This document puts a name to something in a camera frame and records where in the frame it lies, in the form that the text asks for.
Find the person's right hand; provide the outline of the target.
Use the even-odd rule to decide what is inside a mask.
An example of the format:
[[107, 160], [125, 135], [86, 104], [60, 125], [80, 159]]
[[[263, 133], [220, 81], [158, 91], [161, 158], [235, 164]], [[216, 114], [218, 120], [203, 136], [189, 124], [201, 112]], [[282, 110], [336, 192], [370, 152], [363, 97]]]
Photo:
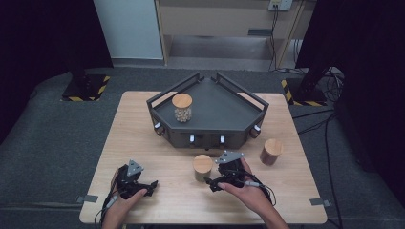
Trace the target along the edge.
[[238, 188], [229, 183], [219, 182], [218, 186], [240, 200], [249, 210], [264, 216], [275, 211], [266, 195], [259, 187], [244, 186]]

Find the black corner shelf rack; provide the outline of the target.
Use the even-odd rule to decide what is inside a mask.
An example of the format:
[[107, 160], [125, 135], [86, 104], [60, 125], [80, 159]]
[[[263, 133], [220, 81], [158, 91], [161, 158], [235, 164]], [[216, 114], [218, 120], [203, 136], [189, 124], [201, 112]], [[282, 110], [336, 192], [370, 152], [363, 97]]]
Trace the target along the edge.
[[[175, 117], [173, 99], [191, 96], [191, 118]], [[222, 73], [194, 73], [146, 101], [157, 135], [175, 148], [239, 149], [261, 133], [268, 103]]]

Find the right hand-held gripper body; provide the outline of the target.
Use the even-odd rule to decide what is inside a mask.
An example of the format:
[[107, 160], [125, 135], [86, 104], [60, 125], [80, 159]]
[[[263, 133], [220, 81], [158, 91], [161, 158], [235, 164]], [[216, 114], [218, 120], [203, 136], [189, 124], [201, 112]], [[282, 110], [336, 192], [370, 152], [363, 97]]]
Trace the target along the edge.
[[242, 188], [245, 179], [245, 168], [241, 162], [243, 157], [243, 153], [224, 151], [223, 154], [215, 160], [218, 164], [218, 171], [221, 174], [221, 176], [217, 178], [217, 181]]

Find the white wall panel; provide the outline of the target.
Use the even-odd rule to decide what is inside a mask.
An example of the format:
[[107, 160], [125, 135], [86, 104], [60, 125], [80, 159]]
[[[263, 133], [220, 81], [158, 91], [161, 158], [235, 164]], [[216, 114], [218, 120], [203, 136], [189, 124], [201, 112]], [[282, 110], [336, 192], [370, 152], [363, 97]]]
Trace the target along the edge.
[[162, 60], [155, 0], [94, 0], [112, 58]]

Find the person's left hand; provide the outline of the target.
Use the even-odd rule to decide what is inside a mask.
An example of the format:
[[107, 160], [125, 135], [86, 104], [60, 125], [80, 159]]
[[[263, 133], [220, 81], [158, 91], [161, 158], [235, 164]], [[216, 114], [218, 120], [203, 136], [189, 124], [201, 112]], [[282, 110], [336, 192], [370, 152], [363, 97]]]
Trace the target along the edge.
[[122, 219], [124, 221], [129, 212], [143, 198], [146, 191], [146, 189], [141, 189], [128, 199], [118, 197], [115, 203], [107, 210], [104, 220]]

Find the white power outlet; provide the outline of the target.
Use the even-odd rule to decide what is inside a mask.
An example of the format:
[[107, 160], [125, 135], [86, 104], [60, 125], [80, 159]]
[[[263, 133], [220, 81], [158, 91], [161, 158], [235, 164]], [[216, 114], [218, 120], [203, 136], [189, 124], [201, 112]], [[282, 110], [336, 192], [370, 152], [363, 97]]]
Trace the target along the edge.
[[269, 10], [289, 11], [293, 0], [269, 0]]

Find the dark curtain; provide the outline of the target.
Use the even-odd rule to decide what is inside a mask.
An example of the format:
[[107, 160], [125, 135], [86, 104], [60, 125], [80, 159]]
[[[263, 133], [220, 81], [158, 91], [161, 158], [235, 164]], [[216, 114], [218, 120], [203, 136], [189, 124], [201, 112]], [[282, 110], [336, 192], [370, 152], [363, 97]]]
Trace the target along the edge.
[[94, 0], [0, 0], [0, 144], [33, 89], [70, 73], [69, 58], [85, 71], [113, 66]]
[[348, 141], [405, 205], [405, 0], [317, 0], [296, 66], [343, 73]]

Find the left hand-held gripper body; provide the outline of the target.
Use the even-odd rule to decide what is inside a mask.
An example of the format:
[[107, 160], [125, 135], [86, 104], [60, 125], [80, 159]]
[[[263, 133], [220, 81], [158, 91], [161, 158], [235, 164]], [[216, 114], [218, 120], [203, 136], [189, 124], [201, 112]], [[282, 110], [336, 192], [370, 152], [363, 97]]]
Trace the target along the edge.
[[143, 171], [143, 167], [137, 164], [133, 159], [130, 159], [127, 164], [124, 164], [118, 169], [116, 176], [117, 190], [123, 199], [128, 199], [141, 189], [146, 189], [146, 185], [138, 183], [138, 179]]

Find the glass jar of pale beans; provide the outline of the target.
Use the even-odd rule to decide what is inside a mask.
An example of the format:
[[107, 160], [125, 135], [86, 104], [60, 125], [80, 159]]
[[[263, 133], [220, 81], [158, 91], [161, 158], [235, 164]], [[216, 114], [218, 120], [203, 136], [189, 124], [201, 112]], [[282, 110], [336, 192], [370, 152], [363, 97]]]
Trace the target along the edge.
[[192, 117], [192, 97], [189, 94], [175, 94], [172, 104], [175, 107], [175, 118], [179, 122], [187, 122]]

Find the glass jar of red beans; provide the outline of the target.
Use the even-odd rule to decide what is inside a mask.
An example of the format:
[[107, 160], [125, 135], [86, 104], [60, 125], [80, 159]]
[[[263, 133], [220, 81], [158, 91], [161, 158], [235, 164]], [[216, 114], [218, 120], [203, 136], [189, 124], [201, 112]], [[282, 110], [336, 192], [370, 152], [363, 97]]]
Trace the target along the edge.
[[260, 154], [260, 159], [265, 165], [271, 166], [276, 162], [277, 158], [283, 153], [283, 149], [284, 146], [280, 140], [270, 138], [264, 144], [264, 147]]

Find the black stand with striped base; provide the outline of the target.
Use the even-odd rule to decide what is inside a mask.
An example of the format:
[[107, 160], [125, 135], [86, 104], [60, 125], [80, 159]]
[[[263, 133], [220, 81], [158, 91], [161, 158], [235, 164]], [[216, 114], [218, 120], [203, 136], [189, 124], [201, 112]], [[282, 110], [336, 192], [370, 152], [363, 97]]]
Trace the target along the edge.
[[303, 78], [286, 78], [282, 81], [289, 105], [326, 106], [327, 99], [318, 82], [327, 72], [326, 68], [311, 67]]
[[105, 74], [88, 74], [74, 59], [66, 60], [72, 79], [62, 94], [63, 101], [97, 101], [110, 79]]

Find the glass jar of green beans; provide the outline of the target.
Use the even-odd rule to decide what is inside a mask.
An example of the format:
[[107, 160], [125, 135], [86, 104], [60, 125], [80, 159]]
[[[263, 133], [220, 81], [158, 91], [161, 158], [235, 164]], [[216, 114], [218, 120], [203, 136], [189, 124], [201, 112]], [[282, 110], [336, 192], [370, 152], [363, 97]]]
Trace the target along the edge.
[[206, 177], [210, 177], [213, 161], [210, 156], [198, 155], [193, 159], [193, 169], [195, 179], [199, 182], [204, 182]]

